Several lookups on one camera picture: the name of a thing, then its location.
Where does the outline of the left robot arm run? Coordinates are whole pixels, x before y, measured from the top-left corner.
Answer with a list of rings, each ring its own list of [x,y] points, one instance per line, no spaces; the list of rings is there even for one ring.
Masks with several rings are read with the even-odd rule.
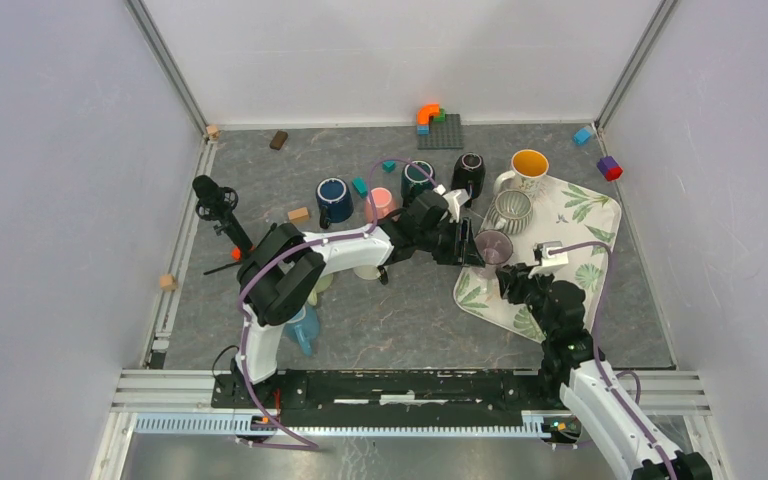
[[[268,233],[237,273],[244,321],[235,356],[238,397],[255,408],[272,399],[283,326],[321,277],[359,267],[381,270],[417,251],[439,265],[484,266],[472,222],[460,212],[465,196],[463,190],[426,190],[408,207],[360,228],[311,233],[288,223]]]

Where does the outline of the light blue mug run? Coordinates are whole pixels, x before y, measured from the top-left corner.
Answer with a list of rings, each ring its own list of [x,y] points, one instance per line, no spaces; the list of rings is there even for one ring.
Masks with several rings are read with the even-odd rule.
[[[320,322],[315,308],[305,304],[284,324],[283,333],[299,346],[305,356],[311,357],[314,354],[314,341],[320,333]]]

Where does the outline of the white ribbed mug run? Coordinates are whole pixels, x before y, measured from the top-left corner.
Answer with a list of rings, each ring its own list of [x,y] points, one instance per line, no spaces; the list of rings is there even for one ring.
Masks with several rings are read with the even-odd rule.
[[[486,217],[487,227],[508,236],[523,233],[533,217],[530,197],[520,190],[501,191],[494,199]]]

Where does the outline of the mauve purple mug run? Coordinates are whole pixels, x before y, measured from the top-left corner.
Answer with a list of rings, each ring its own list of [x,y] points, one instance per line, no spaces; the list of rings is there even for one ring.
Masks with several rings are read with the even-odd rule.
[[[476,237],[476,246],[482,259],[483,267],[477,267],[475,272],[479,279],[481,292],[489,295],[496,282],[496,270],[506,264],[513,255],[513,245],[510,238],[498,230],[484,230]]]

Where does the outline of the white floral mug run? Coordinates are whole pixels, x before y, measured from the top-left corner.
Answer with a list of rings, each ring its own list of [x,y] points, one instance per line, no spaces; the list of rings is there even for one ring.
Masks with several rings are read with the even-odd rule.
[[[531,149],[520,150],[512,155],[509,169],[495,179],[493,194],[515,189],[536,199],[548,170],[549,161],[543,153]]]

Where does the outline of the cream white mug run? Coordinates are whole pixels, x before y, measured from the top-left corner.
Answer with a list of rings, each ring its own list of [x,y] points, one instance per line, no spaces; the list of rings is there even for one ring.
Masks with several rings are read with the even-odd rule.
[[[362,280],[377,280],[382,285],[389,283],[389,276],[384,266],[358,266],[353,269],[353,273]]]

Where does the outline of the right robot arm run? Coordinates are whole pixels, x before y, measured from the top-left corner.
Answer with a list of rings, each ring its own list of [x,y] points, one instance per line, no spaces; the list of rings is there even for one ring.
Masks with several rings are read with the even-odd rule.
[[[500,296],[523,305],[544,334],[537,392],[551,408],[567,407],[618,479],[711,479],[698,452],[685,453],[621,388],[584,325],[585,291],[525,264],[496,270]]]

